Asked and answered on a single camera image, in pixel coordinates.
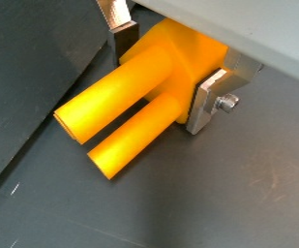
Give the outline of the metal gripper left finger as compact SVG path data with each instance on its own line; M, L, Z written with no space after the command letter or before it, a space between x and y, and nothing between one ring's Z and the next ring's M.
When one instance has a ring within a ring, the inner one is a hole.
M122 55L139 41L139 23L131 18L126 0L97 0L97 2L109 26L107 43L114 52L114 64L119 66Z

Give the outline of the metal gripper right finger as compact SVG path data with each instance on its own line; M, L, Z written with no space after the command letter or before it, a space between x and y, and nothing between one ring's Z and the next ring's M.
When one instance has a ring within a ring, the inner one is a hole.
M231 113L239 103L233 92L245 86L263 69L263 64L230 48L225 63L195 86L187 131L195 135L221 109Z

